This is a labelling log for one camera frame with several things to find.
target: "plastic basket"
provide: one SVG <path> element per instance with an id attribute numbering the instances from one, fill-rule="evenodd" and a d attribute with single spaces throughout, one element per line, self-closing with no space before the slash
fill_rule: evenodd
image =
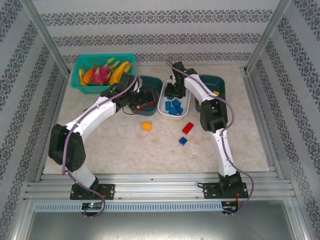
<path id="1" fill-rule="evenodd" d="M 84 54 L 80 55 L 74 66 L 72 79 L 71 79 L 71 87 L 74 89 L 78 89 L 84 94 L 100 94 L 104 90 L 108 89 L 109 86 L 81 86 L 80 85 L 80 77 L 79 77 L 79 69 L 83 69 L 84 73 L 86 73 L 92 67 L 102 67 L 106 64 L 106 62 L 114 58 L 113 63 L 116 61 L 120 61 L 118 66 L 125 61 L 129 61 L 130 63 L 135 63 L 136 58 L 132 53 L 108 53 L 108 54 Z M 136 70 L 134 66 L 131 66 L 129 73 L 135 74 Z"/>
<path id="2" fill-rule="evenodd" d="M 142 86 L 140 88 L 140 91 L 147 90 L 147 89 L 155 89 L 160 96 L 163 82 L 156 77 L 152 76 L 140 76 L 142 79 Z M 152 116 L 155 114 L 157 110 L 158 101 L 156 101 L 156 105 L 149 105 L 142 107 L 142 110 L 138 110 L 137 114 L 143 115 L 143 116 Z"/>

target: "gray floor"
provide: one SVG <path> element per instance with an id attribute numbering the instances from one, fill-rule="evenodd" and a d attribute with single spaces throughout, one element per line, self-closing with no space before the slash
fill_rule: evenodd
<path id="1" fill-rule="evenodd" d="M 291 240 L 283 202 L 251 201 L 239 216 L 220 212 L 80 213 L 35 212 L 28 240 Z"/>

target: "patterned wallpaper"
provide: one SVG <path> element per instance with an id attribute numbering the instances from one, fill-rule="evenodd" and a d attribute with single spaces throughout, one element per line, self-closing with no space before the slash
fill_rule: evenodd
<path id="1" fill-rule="evenodd" d="M 35 0 L 71 67 L 81 54 L 134 53 L 140 65 L 164 59 L 245 66 L 279 0 Z"/>
<path id="2" fill-rule="evenodd" d="M 319 17 L 316 0 L 293 0 L 251 73 L 311 239 L 320 239 Z"/>
<path id="3" fill-rule="evenodd" d="M 45 148 L 64 76 L 18 0 L 0 3 L 0 240 Z"/>

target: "small red object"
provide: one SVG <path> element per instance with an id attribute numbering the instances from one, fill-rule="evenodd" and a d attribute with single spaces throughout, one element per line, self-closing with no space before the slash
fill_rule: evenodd
<path id="1" fill-rule="evenodd" d="M 189 123 L 184 127 L 184 129 L 182 129 L 182 132 L 183 132 L 184 134 L 188 134 L 193 127 L 194 127 L 194 125 L 193 125 L 191 122 L 189 122 Z"/>

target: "orange block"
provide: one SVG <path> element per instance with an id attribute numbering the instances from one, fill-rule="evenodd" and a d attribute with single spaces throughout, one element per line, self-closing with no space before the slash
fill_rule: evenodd
<path id="1" fill-rule="evenodd" d="M 151 131 L 152 124 L 150 122 L 144 122 L 142 124 L 142 130 L 144 131 Z"/>

